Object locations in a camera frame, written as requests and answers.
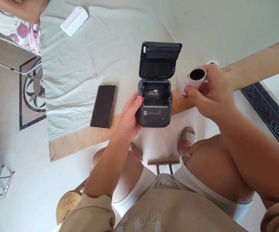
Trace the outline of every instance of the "white box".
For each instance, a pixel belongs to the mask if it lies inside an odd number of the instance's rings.
[[[60,27],[65,33],[72,36],[88,18],[87,11],[81,6],[77,6]]]

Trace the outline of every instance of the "wooden board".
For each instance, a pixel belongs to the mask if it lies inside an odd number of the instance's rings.
[[[223,68],[231,81],[233,91],[244,88],[271,76],[279,74],[279,43]],[[172,115],[190,109],[194,105],[183,100],[173,91]],[[110,129],[88,127],[49,143],[50,161],[72,155],[96,144],[109,140],[120,120],[120,114],[113,117]]]

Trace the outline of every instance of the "portable label printer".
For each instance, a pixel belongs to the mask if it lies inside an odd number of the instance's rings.
[[[143,103],[138,109],[142,127],[161,128],[169,125],[172,111],[171,83],[181,43],[143,42],[139,62],[138,95]]]

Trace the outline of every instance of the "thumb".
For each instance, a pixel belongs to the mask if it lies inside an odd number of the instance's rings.
[[[192,102],[197,105],[201,102],[205,102],[207,100],[196,88],[189,85],[185,88],[185,93],[192,100]]]
[[[143,98],[141,96],[137,96],[137,98],[134,100],[134,102],[131,103],[129,110],[132,112],[132,114],[135,115],[139,107],[143,103]]]

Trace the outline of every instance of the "stool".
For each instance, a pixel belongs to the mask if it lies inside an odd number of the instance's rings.
[[[87,179],[84,180],[76,189],[68,191],[60,198],[56,209],[57,225],[62,223],[69,212],[79,203],[86,181]]]
[[[169,162],[148,162],[148,166],[156,166],[157,167],[157,174],[160,175],[160,170],[159,170],[159,166],[161,165],[168,165],[169,166],[169,171],[171,173],[171,175],[173,175],[173,169],[172,169],[172,165],[173,164],[179,164],[180,161],[169,161]]]

